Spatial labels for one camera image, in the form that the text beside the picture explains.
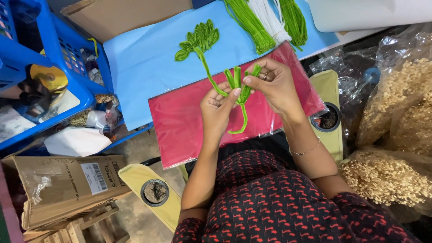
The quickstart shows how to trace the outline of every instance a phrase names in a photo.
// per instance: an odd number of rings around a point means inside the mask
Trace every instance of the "bracelet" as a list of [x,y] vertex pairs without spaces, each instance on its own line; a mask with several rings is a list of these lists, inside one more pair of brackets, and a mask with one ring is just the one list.
[[314,147],[313,149],[311,149],[311,150],[309,150],[308,152],[305,152],[305,153],[296,153],[294,151],[291,151],[291,153],[293,153],[291,156],[300,156],[300,155],[303,155],[303,154],[307,154],[307,153],[311,152],[312,150],[316,149],[320,145],[320,143],[321,143],[320,137],[317,137],[317,138],[318,138],[318,145],[316,147]]

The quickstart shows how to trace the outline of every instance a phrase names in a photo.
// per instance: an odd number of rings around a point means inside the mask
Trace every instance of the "hand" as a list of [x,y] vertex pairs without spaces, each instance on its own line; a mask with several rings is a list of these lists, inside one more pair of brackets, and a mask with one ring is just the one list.
[[218,87],[229,93],[228,97],[218,94],[212,88],[201,100],[200,106],[203,117],[204,141],[217,142],[219,146],[219,141],[228,126],[229,113],[237,106],[235,102],[241,89],[232,90],[228,82],[220,83]]
[[261,91],[275,113],[286,116],[291,121],[302,122],[305,113],[295,90],[290,68],[273,59],[262,58],[247,69],[250,73],[255,64],[261,66],[259,76],[248,75],[243,79],[245,85],[252,88],[251,93],[255,90]]

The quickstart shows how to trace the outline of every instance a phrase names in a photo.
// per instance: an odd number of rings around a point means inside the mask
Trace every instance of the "woman's right hand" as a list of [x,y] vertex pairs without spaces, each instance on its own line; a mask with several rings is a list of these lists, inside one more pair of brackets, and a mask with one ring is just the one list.
[[305,113],[295,90],[290,68],[273,59],[262,58],[247,69],[249,73],[252,73],[255,64],[261,66],[259,76],[248,75],[243,79],[245,85],[252,88],[251,93],[254,90],[261,91],[275,113],[290,122],[303,122]]

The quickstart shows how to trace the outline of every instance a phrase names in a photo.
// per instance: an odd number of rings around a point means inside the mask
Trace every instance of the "white pipe cleaner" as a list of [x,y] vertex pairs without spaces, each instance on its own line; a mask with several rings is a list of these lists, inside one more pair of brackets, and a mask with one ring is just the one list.
[[248,5],[278,46],[285,40],[291,41],[291,36],[285,30],[285,21],[282,18],[279,0],[273,0],[273,2],[279,11],[279,18],[276,17],[268,0],[249,0]]

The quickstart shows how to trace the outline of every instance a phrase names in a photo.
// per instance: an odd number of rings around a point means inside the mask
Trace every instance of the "patterned clothing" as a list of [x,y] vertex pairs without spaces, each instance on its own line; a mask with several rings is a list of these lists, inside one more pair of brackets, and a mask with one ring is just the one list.
[[353,193],[331,200],[303,174],[263,150],[218,162],[206,222],[183,220],[173,243],[420,242]]

